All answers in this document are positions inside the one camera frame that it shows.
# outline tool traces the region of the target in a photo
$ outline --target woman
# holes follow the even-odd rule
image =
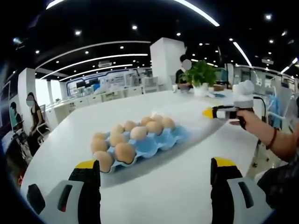
[[[34,94],[31,92],[27,96],[27,105],[31,107],[30,110],[31,110],[31,115],[32,115],[32,119],[33,119],[33,125],[30,129],[30,133],[27,138],[27,142],[29,145],[31,155],[34,156],[40,146],[38,143],[38,138],[41,136],[41,134],[37,131],[37,127],[40,126],[41,124],[45,123],[45,121],[43,119],[41,109],[38,106],[37,101],[34,97]],[[47,126],[43,125],[40,128],[38,128],[38,130],[41,133],[44,133],[47,130]]]
[[[287,165],[268,170],[258,181],[258,186],[266,193],[266,201],[274,209],[291,206],[299,197],[299,125],[292,134],[278,131],[262,122],[254,113],[238,111],[246,121],[246,130],[258,137],[277,157]]]

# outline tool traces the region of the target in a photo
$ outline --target person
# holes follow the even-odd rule
[[[262,122],[253,112],[238,111],[246,121],[245,129],[258,137],[277,157],[287,165],[268,170],[258,181],[258,186],[266,194],[266,202],[273,209],[285,210],[294,198],[298,198],[299,188],[299,124],[292,134],[278,131]]]
[[[41,108],[37,104],[34,94],[30,92],[27,96],[27,99],[29,97],[30,97],[30,101],[32,99],[32,101],[31,101],[32,106],[31,106],[30,111],[31,111],[32,119],[33,119],[33,125],[30,129],[30,133],[27,138],[27,142],[28,142],[28,146],[29,146],[31,155],[34,156],[40,146],[38,143],[38,138],[41,136],[41,134],[37,131],[37,127],[40,126],[41,124],[45,123],[45,121],[42,116]],[[43,125],[38,130],[41,133],[44,133],[47,130],[47,126]]]
[[[14,111],[14,116],[15,116],[15,120],[17,122],[16,124],[16,130],[19,130],[21,128],[23,128],[22,125],[22,117],[20,116],[20,114],[17,112],[17,104],[15,102],[12,102],[10,104],[10,107],[13,109]]]
[[[184,60],[187,60],[187,55],[182,55],[180,58],[181,63],[183,63]],[[181,75],[184,74],[186,70],[181,67],[181,69],[179,69],[176,72],[176,84],[178,85],[178,89],[182,90],[189,90],[190,88],[192,88],[192,85],[188,82],[186,82],[185,80],[181,79]]]

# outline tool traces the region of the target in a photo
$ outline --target white table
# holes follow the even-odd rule
[[[206,102],[194,99],[192,94],[164,91],[75,110],[35,154],[21,193],[26,195],[28,186],[36,183],[46,196],[61,180],[69,178],[78,163],[92,159],[93,133],[109,131],[128,119],[139,121],[156,111],[170,114],[192,131],[190,142],[118,173],[102,174],[102,223],[211,223],[211,158],[230,158],[245,175],[257,143],[257,138],[241,127],[203,118],[201,111],[211,102],[215,100]],[[260,114],[260,104],[254,109]]]

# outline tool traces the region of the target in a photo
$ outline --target green plant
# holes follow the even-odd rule
[[[208,83],[209,86],[213,86],[217,78],[216,71],[216,68],[208,65],[206,61],[203,60],[193,64],[189,70],[180,76],[180,80],[191,83],[195,87],[203,83]]]

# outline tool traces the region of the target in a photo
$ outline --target bracelet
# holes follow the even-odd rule
[[[271,148],[271,147],[273,146],[274,141],[275,141],[275,139],[276,139],[277,130],[278,130],[277,128],[274,128],[274,135],[273,135],[273,138],[272,138],[270,144],[266,146],[266,149],[269,149],[269,148]]]

